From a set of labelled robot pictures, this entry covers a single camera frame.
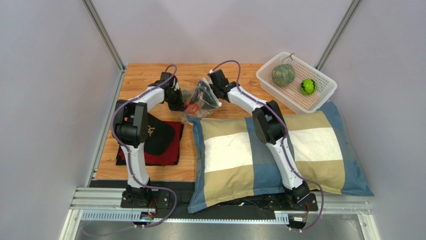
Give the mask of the clear zip top bag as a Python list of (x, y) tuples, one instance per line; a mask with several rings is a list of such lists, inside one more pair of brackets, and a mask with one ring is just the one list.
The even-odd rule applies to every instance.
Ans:
[[(192, 93), (191, 99), (184, 103), (185, 110), (183, 112), (179, 113), (180, 120), (183, 124), (189, 124), (189, 120), (188, 120), (189, 116), (194, 117), (194, 118), (206, 118), (222, 106), (222, 103), (220, 102), (219, 108), (204, 108), (204, 92), (206, 90), (212, 91), (211, 86), (210, 86), (210, 82), (207, 81), (204, 77), (201, 78), (196, 83), (194, 88), (182, 90), (182, 91), (190, 91)], [(189, 114), (189, 113), (186, 112), (185, 104), (188, 103), (188, 102), (190, 104), (194, 104), (194, 103), (198, 104), (199, 108), (198, 108), (198, 111), (195, 114)]]

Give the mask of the red fake tomato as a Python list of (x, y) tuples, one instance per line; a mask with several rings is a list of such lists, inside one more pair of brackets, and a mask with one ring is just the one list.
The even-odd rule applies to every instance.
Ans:
[(199, 109), (199, 105), (197, 103), (189, 103), (187, 102), (185, 104), (185, 111), (188, 114), (195, 114)]

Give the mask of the dark green fake melon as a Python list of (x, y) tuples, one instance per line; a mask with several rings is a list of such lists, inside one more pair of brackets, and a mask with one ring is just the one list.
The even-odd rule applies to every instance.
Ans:
[(286, 56), (280, 63), (280, 65), (276, 66), (271, 73), (272, 82), (279, 86), (285, 87), (292, 83), (296, 77), (296, 72), (294, 67), (289, 63), (284, 63), (284, 61), (288, 58), (293, 59), (293, 54)]

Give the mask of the bright green fake watermelon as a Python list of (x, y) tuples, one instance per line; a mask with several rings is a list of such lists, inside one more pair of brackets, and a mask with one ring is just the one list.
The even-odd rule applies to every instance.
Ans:
[(317, 87), (318, 85), (313, 79), (307, 78), (301, 82), (300, 91), (304, 95), (311, 95), (317, 90)]

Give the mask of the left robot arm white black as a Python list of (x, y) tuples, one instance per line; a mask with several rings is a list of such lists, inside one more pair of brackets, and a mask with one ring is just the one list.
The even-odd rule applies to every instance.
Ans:
[(149, 136), (149, 110), (162, 103), (167, 103), (171, 111), (184, 110), (178, 79), (175, 74), (166, 71), (141, 94), (116, 103), (110, 128), (125, 154), (128, 172), (122, 208), (148, 208), (155, 203), (154, 194), (163, 190), (162, 187), (151, 186), (144, 153)]

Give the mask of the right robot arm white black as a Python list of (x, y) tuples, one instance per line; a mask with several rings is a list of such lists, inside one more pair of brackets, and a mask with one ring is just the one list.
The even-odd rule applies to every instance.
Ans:
[(252, 116), (257, 138), (264, 143), (276, 162), (284, 186), (283, 201), (289, 207), (309, 209), (309, 190), (301, 176), (288, 145), (288, 130), (276, 101), (265, 101), (244, 90), (237, 82), (229, 82), (221, 69), (207, 74), (214, 95), (241, 107)]

